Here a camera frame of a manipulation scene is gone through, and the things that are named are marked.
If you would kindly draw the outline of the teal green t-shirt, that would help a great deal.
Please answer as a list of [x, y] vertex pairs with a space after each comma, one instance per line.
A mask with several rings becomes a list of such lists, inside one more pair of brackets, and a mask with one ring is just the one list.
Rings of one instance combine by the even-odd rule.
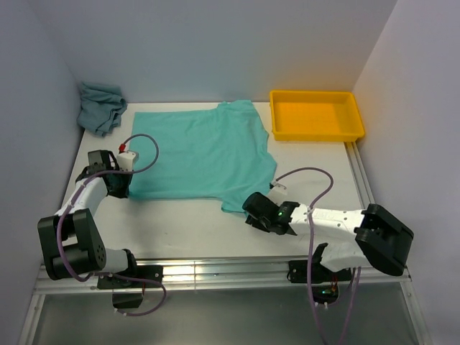
[[129, 148], [139, 155], [133, 199], [214, 198], [241, 213], [254, 192], [267, 194], [277, 163], [254, 104], [222, 102], [201, 111], [137, 112]]

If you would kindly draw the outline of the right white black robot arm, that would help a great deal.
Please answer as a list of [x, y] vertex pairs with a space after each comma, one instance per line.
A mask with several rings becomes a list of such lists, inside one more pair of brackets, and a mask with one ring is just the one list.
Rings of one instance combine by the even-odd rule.
[[337, 211], [294, 201], [276, 204], [256, 192], [242, 208], [248, 214], [246, 223], [260, 231], [320, 238], [321, 243], [308, 246], [311, 259], [289, 265], [291, 282], [347, 281], [358, 267], [373, 267], [394, 277], [405, 271], [414, 233], [380, 205]]

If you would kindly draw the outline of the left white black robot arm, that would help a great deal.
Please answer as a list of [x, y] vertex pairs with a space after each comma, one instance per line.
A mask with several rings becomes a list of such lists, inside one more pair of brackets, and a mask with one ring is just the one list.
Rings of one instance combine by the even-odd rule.
[[125, 149], [117, 155], [109, 150], [89, 152], [88, 166], [77, 177], [71, 197], [37, 225], [48, 277], [81, 282], [96, 277], [99, 289], [113, 290], [112, 305], [125, 316], [141, 315], [137, 309], [146, 288], [164, 287], [163, 268], [141, 267], [130, 250], [107, 248], [94, 216], [105, 197], [128, 197], [137, 159], [136, 152]]

